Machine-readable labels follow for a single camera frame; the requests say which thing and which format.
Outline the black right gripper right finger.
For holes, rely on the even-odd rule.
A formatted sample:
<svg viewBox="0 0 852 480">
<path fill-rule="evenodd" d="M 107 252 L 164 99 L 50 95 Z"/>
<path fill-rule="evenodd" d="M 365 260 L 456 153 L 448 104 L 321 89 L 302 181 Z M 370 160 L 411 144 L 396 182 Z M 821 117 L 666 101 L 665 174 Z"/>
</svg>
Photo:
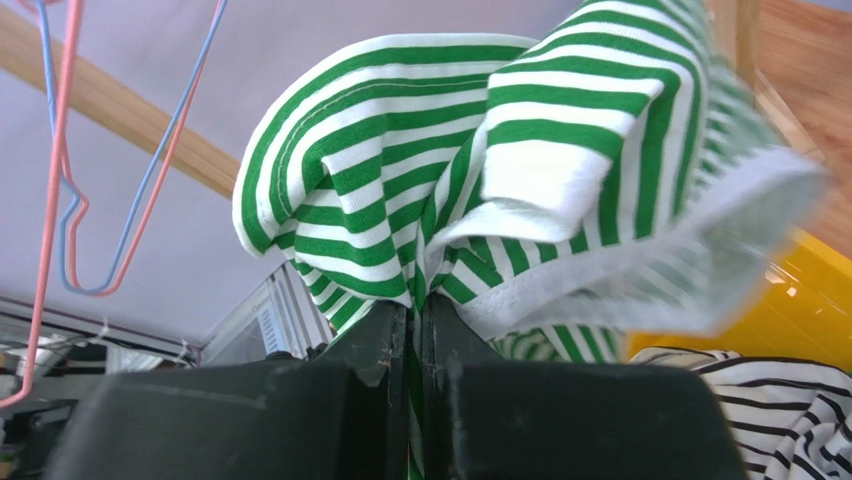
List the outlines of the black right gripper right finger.
<svg viewBox="0 0 852 480">
<path fill-rule="evenodd" d="M 510 361 L 431 295 L 422 318 L 429 479 L 743 479 L 721 408 L 694 373 Z"/>
</svg>

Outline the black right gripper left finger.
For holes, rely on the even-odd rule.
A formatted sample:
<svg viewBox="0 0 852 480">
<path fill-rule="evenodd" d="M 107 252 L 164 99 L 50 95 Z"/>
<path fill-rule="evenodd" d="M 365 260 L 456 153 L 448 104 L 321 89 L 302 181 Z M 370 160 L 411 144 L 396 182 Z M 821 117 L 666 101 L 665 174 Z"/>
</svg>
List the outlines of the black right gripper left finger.
<svg viewBox="0 0 852 480">
<path fill-rule="evenodd" d="M 113 375 L 76 409 L 49 479 L 400 479 L 405 311 L 319 357 Z"/>
</svg>

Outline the green white striped tank top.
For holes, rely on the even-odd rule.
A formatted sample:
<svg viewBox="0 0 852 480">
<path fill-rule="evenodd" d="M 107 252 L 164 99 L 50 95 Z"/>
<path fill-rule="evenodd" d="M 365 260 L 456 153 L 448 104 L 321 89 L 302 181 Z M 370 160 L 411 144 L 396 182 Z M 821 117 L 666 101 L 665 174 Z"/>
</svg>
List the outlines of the green white striped tank top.
<svg viewBox="0 0 852 480">
<path fill-rule="evenodd" d="M 825 171 L 714 49 L 699 1 L 586 1 L 545 38 L 387 35 L 296 80 L 253 132 L 232 219 L 344 332 L 449 298 L 489 341 L 602 363 L 624 331 L 709 333 Z"/>
</svg>

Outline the black white striped tank top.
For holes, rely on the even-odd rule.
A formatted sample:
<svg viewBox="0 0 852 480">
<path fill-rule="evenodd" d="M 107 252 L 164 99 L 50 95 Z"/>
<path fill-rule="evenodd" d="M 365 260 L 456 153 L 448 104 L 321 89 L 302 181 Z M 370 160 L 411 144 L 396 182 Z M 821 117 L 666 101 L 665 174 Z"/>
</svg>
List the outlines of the black white striped tank top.
<svg viewBox="0 0 852 480">
<path fill-rule="evenodd" d="M 636 365 L 698 374 L 719 401 L 752 479 L 851 476 L 851 377 L 819 362 L 652 347 Z"/>
</svg>

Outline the pink wire hanger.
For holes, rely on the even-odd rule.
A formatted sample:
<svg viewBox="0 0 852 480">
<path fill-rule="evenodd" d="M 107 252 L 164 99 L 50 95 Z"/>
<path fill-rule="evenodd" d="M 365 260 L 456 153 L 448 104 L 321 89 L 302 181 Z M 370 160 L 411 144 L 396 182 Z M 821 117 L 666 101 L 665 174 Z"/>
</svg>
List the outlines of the pink wire hanger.
<svg viewBox="0 0 852 480">
<path fill-rule="evenodd" d="M 176 157 L 177 146 L 226 7 L 225 1 L 219 1 L 216 4 L 210 27 L 189 81 L 131 202 L 106 278 L 96 287 L 83 286 L 77 273 L 78 229 L 88 213 L 90 202 L 72 179 L 70 163 L 64 164 L 60 184 L 69 190 L 72 200 L 60 217 L 58 226 L 60 230 L 59 260 L 62 265 L 60 279 L 67 290 L 90 297 L 104 297 L 113 294 L 121 286 L 157 203 L 172 161 Z"/>
<path fill-rule="evenodd" d="M 46 25 L 41 26 L 45 34 L 42 39 L 45 62 L 45 80 L 47 87 L 48 111 L 51 119 L 52 144 L 49 161 L 49 173 L 46 186 L 45 213 L 40 246 L 38 276 L 32 307 L 30 331 L 25 355 L 24 374 L 19 390 L 1 400 L 1 407 L 7 409 L 24 400 L 32 390 L 35 379 L 36 359 L 39 349 L 38 340 L 42 327 L 43 313 L 48 291 L 48 279 L 53 255 L 56 230 L 59 187 L 63 174 L 62 158 L 67 155 L 66 129 L 71 94 L 74 63 L 77 58 L 80 28 L 85 3 L 73 0 L 68 4 L 66 37 L 63 47 L 60 74 L 54 73 L 52 38 Z"/>
</svg>

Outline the blue wire hanger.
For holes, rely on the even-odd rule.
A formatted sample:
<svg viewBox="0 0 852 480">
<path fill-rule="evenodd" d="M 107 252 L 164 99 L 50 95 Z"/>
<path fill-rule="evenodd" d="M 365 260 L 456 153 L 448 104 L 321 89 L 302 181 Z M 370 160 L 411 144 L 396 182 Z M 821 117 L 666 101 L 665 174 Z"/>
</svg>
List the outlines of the blue wire hanger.
<svg viewBox="0 0 852 480">
<path fill-rule="evenodd" d="M 176 13 L 187 9 L 209 12 L 211 14 L 210 27 L 218 2 L 173 1 L 170 5 Z M 45 1 L 34 1 L 31 5 L 35 9 L 43 39 L 45 34 L 41 31 L 42 25 L 46 25 L 50 33 L 48 4 Z M 153 75 L 160 83 L 181 81 L 184 85 L 184 91 L 209 27 L 205 37 L 198 42 L 184 38 L 171 39 L 167 37 L 166 30 L 169 25 L 174 23 L 175 18 L 173 16 L 155 19 L 147 19 L 144 16 L 146 11 L 155 7 L 155 2 L 114 1 L 111 5 L 116 8 L 117 13 L 99 21 L 96 26 L 96 35 L 91 40 L 92 47 L 100 54 L 112 55 L 114 60 L 137 73 Z M 83 30 L 87 25 L 84 16 L 85 8 L 79 42 L 88 37 Z M 83 61 L 77 57 L 74 63 L 71 90 L 74 87 L 81 86 L 82 80 Z M 94 249 L 94 259 L 100 268 L 96 282 L 88 281 L 80 272 L 81 265 L 87 261 L 88 257 L 80 252 L 79 235 L 77 236 L 77 273 L 83 286 L 99 286 L 106 278 L 131 202 L 179 100 L 176 102 L 172 114 L 167 116 L 165 124 L 154 127 L 152 136 L 154 147 L 150 159 L 146 164 L 141 165 L 136 173 L 120 172 L 118 165 L 121 159 L 116 155 L 107 156 L 90 153 L 83 158 L 87 166 L 83 180 L 76 182 L 73 178 L 74 163 L 68 156 L 68 150 L 67 155 L 62 158 L 62 167 L 66 162 L 70 163 L 72 179 L 89 199 L 88 213 L 90 211 L 106 212 L 115 219 L 108 229 L 97 227 L 94 231 L 98 240 Z"/>
</svg>

